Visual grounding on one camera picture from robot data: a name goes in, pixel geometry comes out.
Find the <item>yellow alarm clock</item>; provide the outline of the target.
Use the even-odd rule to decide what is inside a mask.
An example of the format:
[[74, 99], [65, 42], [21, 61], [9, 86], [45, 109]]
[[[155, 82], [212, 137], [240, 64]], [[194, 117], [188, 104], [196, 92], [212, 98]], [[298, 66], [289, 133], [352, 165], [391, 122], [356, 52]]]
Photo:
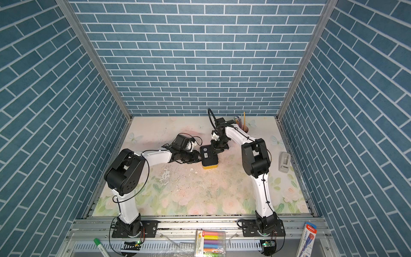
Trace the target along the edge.
[[200, 147], [201, 163], [203, 169], [214, 169], [218, 167], [218, 155], [215, 153], [212, 145]]

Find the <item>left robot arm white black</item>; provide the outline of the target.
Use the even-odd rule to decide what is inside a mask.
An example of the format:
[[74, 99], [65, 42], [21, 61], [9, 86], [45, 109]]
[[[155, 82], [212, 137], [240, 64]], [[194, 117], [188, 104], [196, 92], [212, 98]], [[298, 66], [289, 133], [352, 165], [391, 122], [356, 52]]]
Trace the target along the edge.
[[158, 164], [176, 162], [178, 164], [192, 164], [201, 161], [200, 152], [195, 148], [202, 146], [203, 140], [199, 136], [180, 133], [173, 142], [166, 143], [159, 149], [149, 149], [134, 152], [128, 148], [120, 151], [104, 175], [108, 187], [113, 192], [113, 202], [118, 205], [119, 215], [114, 228], [124, 237], [138, 237], [143, 233], [141, 214], [137, 208], [135, 197], [138, 191], [140, 177], [144, 170], [150, 174], [150, 169]]

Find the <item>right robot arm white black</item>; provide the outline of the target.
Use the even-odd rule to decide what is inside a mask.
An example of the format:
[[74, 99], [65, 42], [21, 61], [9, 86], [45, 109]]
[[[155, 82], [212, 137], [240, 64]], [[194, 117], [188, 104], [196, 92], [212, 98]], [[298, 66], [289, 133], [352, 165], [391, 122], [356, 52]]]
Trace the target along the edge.
[[252, 179], [256, 200], [256, 226], [262, 235], [279, 237], [286, 235], [283, 221], [278, 217], [272, 204], [268, 173], [271, 166], [271, 157], [263, 139], [255, 139], [243, 131], [235, 121], [226, 121], [224, 118], [209, 116], [213, 126], [211, 145], [214, 153], [219, 154], [229, 149], [229, 141], [241, 146], [241, 160], [245, 173]]

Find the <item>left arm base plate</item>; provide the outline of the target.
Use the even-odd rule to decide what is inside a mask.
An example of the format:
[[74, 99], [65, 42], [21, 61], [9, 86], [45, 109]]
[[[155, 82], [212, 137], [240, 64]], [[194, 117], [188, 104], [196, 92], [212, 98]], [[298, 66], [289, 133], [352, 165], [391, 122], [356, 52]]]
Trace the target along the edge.
[[111, 225], [112, 238], [154, 238], [157, 233], [158, 221], [135, 221], [132, 224], [126, 224], [117, 220]]

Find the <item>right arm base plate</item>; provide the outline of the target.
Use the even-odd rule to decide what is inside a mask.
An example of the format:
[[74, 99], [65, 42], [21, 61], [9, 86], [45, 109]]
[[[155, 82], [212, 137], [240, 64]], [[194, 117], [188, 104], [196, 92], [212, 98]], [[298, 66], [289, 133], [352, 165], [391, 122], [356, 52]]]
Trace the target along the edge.
[[275, 223], [264, 228], [259, 225], [256, 220], [237, 220], [237, 226], [242, 230], [244, 237], [285, 237], [286, 232], [282, 220], [277, 220]]

